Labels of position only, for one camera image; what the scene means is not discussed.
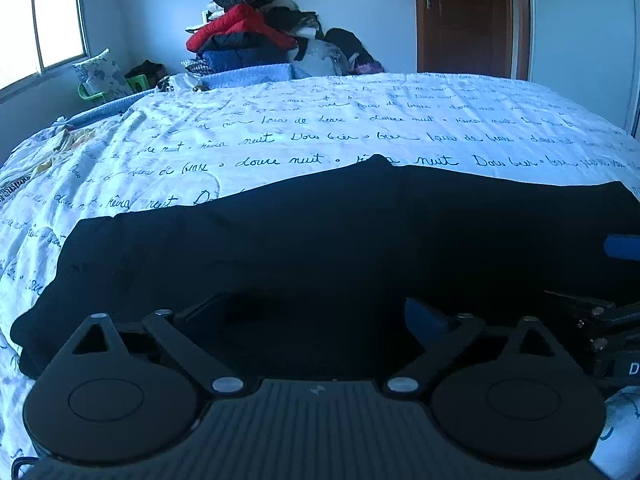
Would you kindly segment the window with grey frame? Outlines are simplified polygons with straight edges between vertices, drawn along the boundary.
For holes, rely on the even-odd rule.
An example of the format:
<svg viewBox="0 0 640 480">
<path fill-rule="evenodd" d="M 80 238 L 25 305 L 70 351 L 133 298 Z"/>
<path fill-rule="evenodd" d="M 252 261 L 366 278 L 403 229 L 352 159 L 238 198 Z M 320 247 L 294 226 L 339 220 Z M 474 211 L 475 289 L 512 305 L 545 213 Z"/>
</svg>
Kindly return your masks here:
<svg viewBox="0 0 640 480">
<path fill-rule="evenodd" d="M 1 0 L 1 89 L 89 52 L 81 0 Z"/>
</svg>

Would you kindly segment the white script-print bedspread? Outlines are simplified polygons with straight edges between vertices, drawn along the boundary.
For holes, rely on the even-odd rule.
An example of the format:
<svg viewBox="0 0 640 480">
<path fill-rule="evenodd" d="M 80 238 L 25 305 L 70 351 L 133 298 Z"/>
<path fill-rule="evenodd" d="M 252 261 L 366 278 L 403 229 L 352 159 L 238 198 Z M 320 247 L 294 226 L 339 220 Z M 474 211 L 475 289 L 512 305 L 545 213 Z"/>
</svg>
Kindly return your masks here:
<svg viewBox="0 0 640 480">
<path fill-rule="evenodd" d="M 423 353 L 406 304 L 419 353 L 393 373 L 250 374 L 244 396 L 211 396 L 138 360 L 104 370 L 73 354 L 73 334 L 29 378 L 10 336 L 81 221 L 201 205 L 373 156 L 518 183 L 618 182 L 639 203 L 639 144 L 623 129 L 536 84 L 447 74 L 152 93 L 86 127 L 90 141 L 1 204 L 3 478 L 638 477 L 639 385 L 601 389 L 585 372 L 593 339 L 620 330 L 556 330 L 544 305 L 531 315 L 554 339 L 555 394 L 384 393 Z"/>
</svg>

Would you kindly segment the black pants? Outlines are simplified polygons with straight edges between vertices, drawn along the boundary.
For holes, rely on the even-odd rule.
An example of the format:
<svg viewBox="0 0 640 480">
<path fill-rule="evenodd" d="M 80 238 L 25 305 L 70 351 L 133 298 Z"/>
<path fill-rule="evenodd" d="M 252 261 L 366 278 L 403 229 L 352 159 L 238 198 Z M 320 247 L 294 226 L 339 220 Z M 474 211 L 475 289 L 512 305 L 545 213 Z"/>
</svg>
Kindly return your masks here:
<svg viewBox="0 0 640 480">
<path fill-rule="evenodd" d="M 79 324 L 138 328 L 156 310 L 241 374 L 393 373 L 419 346 L 404 307 L 531 315 L 544 292 L 627 302 L 637 263 L 604 251 L 639 231 L 622 184 L 518 183 L 381 156 L 219 200 L 87 219 L 11 327 L 38 377 Z"/>
</svg>

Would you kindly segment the pile of clothes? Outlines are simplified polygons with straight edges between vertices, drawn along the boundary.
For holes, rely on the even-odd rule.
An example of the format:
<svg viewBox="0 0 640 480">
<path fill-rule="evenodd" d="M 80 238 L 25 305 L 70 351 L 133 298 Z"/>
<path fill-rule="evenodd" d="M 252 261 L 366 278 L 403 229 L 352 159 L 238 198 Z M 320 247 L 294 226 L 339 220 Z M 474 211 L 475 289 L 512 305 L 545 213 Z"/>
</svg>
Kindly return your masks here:
<svg viewBox="0 0 640 480">
<path fill-rule="evenodd" d="M 317 13 L 293 0 L 212 0 L 202 22 L 189 28 L 183 68 L 213 76 L 254 66 L 283 65 L 295 78 L 384 72 L 349 30 L 324 30 Z"/>
</svg>

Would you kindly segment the dark bag on chair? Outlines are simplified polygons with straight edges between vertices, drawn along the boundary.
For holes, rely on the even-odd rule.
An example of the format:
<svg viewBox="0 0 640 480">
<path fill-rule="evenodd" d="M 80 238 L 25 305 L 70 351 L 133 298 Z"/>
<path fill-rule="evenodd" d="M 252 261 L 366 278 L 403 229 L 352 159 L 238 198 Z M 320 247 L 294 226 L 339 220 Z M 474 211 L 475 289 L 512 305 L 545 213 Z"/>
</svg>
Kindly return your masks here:
<svg viewBox="0 0 640 480">
<path fill-rule="evenodd" d="M 150 60 L 145 60 L 138 66 L 134 66 L 125 77 L 127 79 L 137 76 L 145 76 L 150 86 L 155 86 L 163 77 L 167 75 L 167 70 L 164 64 L 154 63 Z"/>
</svg>

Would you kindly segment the white sliding wardrobe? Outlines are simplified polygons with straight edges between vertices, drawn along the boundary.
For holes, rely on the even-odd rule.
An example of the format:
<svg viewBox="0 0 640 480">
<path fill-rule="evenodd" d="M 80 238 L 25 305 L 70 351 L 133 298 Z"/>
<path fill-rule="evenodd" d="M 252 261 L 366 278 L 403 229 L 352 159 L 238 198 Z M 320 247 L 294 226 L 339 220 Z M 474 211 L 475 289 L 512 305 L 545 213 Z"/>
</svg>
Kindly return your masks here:
<svg viewBox="0 0 640 480">
<path fill-rule="evenodd" d="M 529 79 L 633 134 L 639 0 L 532 0 Z"/>
</svg>

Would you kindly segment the colourful patterned quilt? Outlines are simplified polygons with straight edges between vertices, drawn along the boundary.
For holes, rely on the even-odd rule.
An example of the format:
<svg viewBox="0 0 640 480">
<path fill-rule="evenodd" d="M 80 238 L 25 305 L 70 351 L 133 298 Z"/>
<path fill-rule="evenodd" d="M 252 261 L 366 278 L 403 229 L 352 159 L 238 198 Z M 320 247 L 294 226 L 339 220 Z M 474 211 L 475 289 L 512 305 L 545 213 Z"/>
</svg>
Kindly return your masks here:
<svg viewBox="0 0 640 480">
<path fill-rule="evenodd" d="M 1 203 L 95 135 L 94 127 L 75 128 L 59 122 L 26 139 L 1 167 Z"/>
</svg>

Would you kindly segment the blue textured blanket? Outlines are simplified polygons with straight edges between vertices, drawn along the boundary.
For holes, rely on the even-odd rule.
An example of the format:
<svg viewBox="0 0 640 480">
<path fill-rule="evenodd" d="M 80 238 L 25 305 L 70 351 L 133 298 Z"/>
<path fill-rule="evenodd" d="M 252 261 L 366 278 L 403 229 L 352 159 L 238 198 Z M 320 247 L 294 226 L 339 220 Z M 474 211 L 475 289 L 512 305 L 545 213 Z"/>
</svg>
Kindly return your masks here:
<svg viewBox="0 0 640 480">
<path fill-rule="evenodd" d="M 53 123 L 53 127 L 79 129 L 102 119 L 124 114 L 132 104 L 152 93 L 198 92 L 222 88 L 241 88 L 254 86 L 254 84 L 265 84 L 266 82 L 280 82 L 309 77 L 310 73 L 290 63 L 250 66 L 206 76 L 181 73 L 174 76 L 166 76 L 154 89 L 144 90 L 131 96 L 125 96 L 124 98 L 99 105 L 71 118 L 60 117 Z"/>
</svg>

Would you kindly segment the floral white pillow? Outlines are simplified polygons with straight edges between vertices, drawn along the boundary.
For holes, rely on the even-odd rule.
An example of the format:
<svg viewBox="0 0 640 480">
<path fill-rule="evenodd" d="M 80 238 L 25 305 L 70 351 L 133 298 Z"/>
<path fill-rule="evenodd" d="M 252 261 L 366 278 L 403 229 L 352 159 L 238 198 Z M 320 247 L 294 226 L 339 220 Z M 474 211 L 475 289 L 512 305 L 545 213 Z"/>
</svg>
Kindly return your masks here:
<svg viewBox="0 0 640 480">
<path fill-rule="evenodd" d="M 78 93 L 89 102 L 108 103 L 134 93 L 110 49 L 73 65 L 79 79 Z"/>
</svg>

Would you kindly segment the brown wooden door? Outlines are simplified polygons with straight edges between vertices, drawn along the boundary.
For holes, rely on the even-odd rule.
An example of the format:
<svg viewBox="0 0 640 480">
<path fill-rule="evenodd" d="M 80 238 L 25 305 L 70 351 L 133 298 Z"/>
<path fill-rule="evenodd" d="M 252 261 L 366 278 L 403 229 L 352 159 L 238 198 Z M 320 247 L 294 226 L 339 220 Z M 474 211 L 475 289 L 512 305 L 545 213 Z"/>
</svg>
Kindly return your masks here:
<svg viewBox="0 0 640 480">
<path fill-rule="evenodd" d="M 416 68 L 526 80 L 532 0 L 416 0 Z"/>
</svg>

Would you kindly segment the green plastic chair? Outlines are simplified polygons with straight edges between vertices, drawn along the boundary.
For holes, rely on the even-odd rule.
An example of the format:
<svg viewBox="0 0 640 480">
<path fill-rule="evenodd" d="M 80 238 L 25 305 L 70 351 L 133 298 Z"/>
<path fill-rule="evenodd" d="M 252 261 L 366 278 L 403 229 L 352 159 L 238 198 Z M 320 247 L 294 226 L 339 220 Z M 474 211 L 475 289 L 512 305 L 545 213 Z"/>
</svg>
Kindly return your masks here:
<svg viewBox="0 0 640 480">
<path fill-rule="evenodd" d="M 133 94 L 149 90 L 150 84 L 148 78 L 144 75 L 134 76 L 126 79 L 125 90 L 110 90 L 107 92 L 98 92 L 90 94 L 83 84 L 77 87 L 78 96 L 85 102 L 89 102 L 94 106 L 106 104 L 122 98 L 128 98 Z"/>
</svg>

